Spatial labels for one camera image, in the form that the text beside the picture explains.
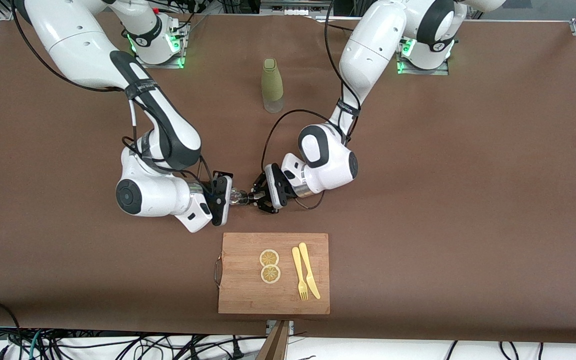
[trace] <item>wooden cutting board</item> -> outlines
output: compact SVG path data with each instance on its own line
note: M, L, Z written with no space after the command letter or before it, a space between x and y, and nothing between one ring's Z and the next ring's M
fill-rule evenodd
M297 270L292 249L304 242L310 266L321 295L310 288L308 300L299 297ZM266 249L279 255L281 276L273 284L261 279L259 256ZM220 314L327 315L330 314L328 234L290 232L226 232L221 248ZM306 265L301 260L306 281Z

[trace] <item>white surface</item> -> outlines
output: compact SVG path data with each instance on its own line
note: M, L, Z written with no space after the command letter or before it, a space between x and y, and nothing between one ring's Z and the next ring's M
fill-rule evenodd
M132 340L134 337L94 337L81 339L67 339L60 344L74 346L88 346L92 344L104 344L109 342L122 342ZM182 346L189 336L172 336L172 344ZM219 342L229 340L229 335L213 335L206 338L205 342ZM0 341L0 350L6 346L7 341ZM243 353L258 351L263 344L263 339L240 341L239 346ZM426 341L426 340L388 340L388 339L339 339L322 337L291 337L288 345L286 360L301 360L309 356L315 356L313 360L444 360L452 341ZM537 360L539 344L536 342L514 343L521 360ZM506 343L506 353L512 352ZM114 359L125 347L125 344L104 346L90 349L64 348L64 352L74 360ZM232 344L224 344L222 347L229 353L233 352ZM130 360L136 352L138 358L141 350L135 346L124 359ZM220 359L224 351L213 348L199 354L199 358ZM6 360L18 359L18 349L11 347L6 354ZM163 360L169 360L172 354L164 349ZM143 360L160 360L162 353L151 350L146 353ZM505 360L499 351L498 343L494 341L460 341L455 347L451 360ZM542 354L542 360L576 360L576 344L546 343Z

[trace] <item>velcro strap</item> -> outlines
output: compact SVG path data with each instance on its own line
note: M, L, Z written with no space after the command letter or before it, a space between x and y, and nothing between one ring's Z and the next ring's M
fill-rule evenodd
M341 98L339 98L339 100L336 102L336 105L343 112L346 112L352 116L359 116L359 109L355 109L354 107L346 104Z
M126 94L128 100L133 100L146 91L153 91L158 87L160 86L157 84L157 81L153 79L139 79L128 85L123 92Z

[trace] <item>brown tabletop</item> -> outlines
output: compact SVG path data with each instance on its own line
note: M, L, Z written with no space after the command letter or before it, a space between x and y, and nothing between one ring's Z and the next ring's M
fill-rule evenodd
M99 19L125 48L119 21ZM331 29L336 59L346 39ZM266 316L217 313L222 233L328 233L330 315L300 317L297 332L576 342L576 37L564 22L466 22L459 39L449 76L386 69L350 143L359 175L318 209L238 207L190 234L115 202L125 96L59 80L0 22L0 303L23 327L260 334ZM323 25L301 16L210 16L186 68L151 71L242 189L278 118L262 106L266 57L284 110L330 114ZM267 161L317 122L286 118Z

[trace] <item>green bottle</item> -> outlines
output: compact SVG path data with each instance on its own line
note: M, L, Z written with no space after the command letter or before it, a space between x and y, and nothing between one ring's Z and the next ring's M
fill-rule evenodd
M263 107L267 112L274 114L284 108L284 84L277 67L277 60L272 57L263 60L261 95L263 96Z

